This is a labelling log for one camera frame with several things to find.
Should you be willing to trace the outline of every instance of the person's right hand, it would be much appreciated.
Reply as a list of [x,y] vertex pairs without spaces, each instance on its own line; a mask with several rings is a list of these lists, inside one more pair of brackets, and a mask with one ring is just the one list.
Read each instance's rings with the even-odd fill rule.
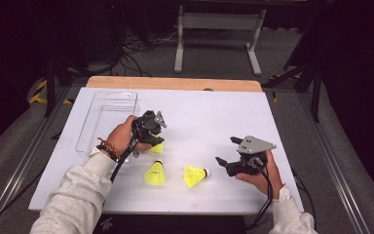
[[[273,186],[273,199],[279,198],[279,191],[283,187],[283,184],[281,183],[281,174],[279,173],[278,166],[275,163],[275,159],[273,158],[273,154],[271,150],[266,151],[267,156],[267,164],[266,168],[264,169],[264,172],[266,175],[268,175],[270,182]],[[253,184],[256,186],[256,188],[267,195],[268,190],[268,183],[265,177],[263,175],[248,175],[248,174],[237,174],[236,179],[248,182],[250,184]]]

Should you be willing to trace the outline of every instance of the bracelet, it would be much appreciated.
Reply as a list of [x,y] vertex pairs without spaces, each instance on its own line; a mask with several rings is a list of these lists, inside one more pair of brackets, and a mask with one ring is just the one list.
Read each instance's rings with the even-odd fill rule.
[[102,138],[98,138],[99,140],[101,140],[101,144],[100,145],[97,145],[96,148],[99,149],[99,150],[105,150],[107,151],[108,155],[110,156],[110,158],[115,161],[116,163],[118,163],[118,161],[120,161],[121,159],[121,155],[117,152],[117,150],[114,148],[114,144],[102,139]]

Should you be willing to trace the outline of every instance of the forearm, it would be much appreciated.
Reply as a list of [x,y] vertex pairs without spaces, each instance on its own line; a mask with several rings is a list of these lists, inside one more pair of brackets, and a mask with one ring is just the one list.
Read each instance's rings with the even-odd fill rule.
[[272,211],[275,226],[270,234],[317,233],[314,229],[314,218],[309,213],[299,211],[286,186],[280,190],[279,200],[272,203]]
[[69,169],[31,233],[93,233],[111,189],[108,174],[114,166],[114,161],[98,151],[83,166]]

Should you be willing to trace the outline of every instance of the person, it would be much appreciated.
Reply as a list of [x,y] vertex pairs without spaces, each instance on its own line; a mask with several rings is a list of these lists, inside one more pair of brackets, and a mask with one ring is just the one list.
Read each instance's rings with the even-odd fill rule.
[[[131,140],[131,123],[135,119],[135,116],[129,116],[106,140],[118,154],[126,150]],[[139,143],[136,148],[146,151],[151,145]],[[108,151],[110,150],[93,148],[84,165],[75,165],[65,173],[59,188],[49,195],[47,204],[33,223],[30,233],[93,233],[102,213],[102,205],[111,189],[112,182],[108,176],[116,164],[110,159]],[[281,183],[272,152],[267,151],[266,154],[266,167],[274,199],[274,228],[270,233],[316,233],[313,217],[299,212],[290,190]],[[262,175],[237,174],[236,178],[267,194],[267,181]]]

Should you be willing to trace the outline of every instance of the transparent container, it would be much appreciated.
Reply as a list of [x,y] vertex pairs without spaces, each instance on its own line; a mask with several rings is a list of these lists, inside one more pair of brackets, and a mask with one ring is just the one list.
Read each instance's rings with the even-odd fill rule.
[[138,116],[138,111],[136,92],[95,93],[75,149],[87,160],[91,149],[100,144],[98,137],[107,139],[129,115]]

